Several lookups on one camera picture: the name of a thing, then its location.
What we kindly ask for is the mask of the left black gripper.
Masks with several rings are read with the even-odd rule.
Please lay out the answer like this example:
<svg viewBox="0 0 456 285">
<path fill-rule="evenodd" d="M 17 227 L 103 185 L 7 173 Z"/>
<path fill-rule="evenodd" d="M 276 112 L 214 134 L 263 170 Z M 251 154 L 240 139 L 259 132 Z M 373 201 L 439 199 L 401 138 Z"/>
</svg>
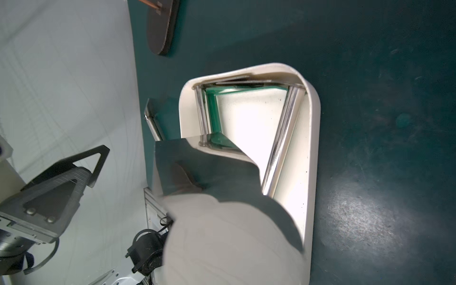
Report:
<svg viewBox="0 0 456 285">
<path fill-rule="evenodd" d="M 25 183 L 1 147 L 1 274 L 31 274 L 56 254 L 87 187 L 94 187 L 110 149 L 104 145 L 59 160 Z"/>
</svg>

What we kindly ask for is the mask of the white plastic storage tray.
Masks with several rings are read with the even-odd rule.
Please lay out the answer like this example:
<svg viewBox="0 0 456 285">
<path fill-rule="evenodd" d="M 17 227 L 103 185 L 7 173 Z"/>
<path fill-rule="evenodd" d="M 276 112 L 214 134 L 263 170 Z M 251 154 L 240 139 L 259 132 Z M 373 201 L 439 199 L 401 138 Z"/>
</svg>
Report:
<svg viewBox="0 0 456 285">
<path fill-rule="evenodd" d="M 182 88 L 179 97 L 180 135 L 183 138 L 202 135 L 200 131 L 195 91 L 192 89 L 204 80 L 249 75 L 247 80 L 272 80 L 281 83 L 300 84 L 306 89 L 299 115 L 281 170 L 279 184 L 274 197 L 291 216 L 299 232 L 304 263 L 298 272 L 301 282 L 310 281 L 312 236 L 314 230 L 315 191 L 318 164 L 318 140 L 321 105 L 317 91 L 294 68 L 269 63 L 240 70 L 194 78 Z"/>
</svg>

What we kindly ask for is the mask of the bronze scroll jewelry stand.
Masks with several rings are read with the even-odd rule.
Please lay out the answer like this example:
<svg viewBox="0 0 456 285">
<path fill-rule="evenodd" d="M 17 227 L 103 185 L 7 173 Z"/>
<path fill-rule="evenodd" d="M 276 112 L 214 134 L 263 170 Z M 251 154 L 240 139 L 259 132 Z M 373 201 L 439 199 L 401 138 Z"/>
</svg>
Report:
<svg viewBox="0 0 456 285">
<path fill-rule="evenodd" d="M 164 56 L 171 48 L 180 1 L 140 0 L 140 2 L 148 7 L 146 39 L 149 50 L 156 55 Z"/>
</svg>

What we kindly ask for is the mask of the green table mat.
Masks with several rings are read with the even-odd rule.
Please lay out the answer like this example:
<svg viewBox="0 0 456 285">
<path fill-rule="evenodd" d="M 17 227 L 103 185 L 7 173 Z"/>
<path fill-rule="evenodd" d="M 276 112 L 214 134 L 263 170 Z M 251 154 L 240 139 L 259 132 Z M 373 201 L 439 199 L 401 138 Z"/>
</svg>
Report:
<svg viewBox="0 0 456 285">
<path fill-rule="evenodd" d="M 182 1 L 165 57 L 128 8 L 140 105 L 167 138 L 192 78 L 279 62 L 317 90 L 311 284 L 456 282 L 454 1 Z"/>
</svg>

